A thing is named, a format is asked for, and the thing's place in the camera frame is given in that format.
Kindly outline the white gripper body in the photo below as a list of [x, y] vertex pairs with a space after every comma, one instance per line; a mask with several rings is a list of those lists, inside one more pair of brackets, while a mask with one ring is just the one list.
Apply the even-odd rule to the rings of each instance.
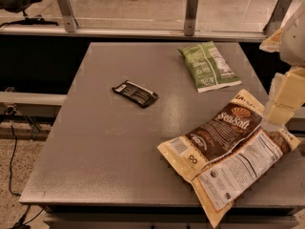
[[292, 66], [285, 73], [276, 73], [269, 98], [276, 107], [297, 111], [305, 103], [305, 68]]

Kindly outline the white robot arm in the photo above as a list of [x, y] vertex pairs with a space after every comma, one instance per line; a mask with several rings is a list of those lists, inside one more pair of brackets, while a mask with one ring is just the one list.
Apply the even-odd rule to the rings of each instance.
[[283, 128], [305, 103], [305, 4], [259, 48], [279, 52], [280, 59], [291, 66], [286, 73], [274, 75], [264, 108], [261, 127], [274, 132]]

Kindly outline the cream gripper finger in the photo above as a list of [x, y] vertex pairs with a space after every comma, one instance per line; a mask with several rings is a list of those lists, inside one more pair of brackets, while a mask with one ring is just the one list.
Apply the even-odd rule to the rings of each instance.
[[291, 110], [267, 104], [263, 112], [261, 127], [268, 132], [277, 131], [283, 128], [294, 114]]

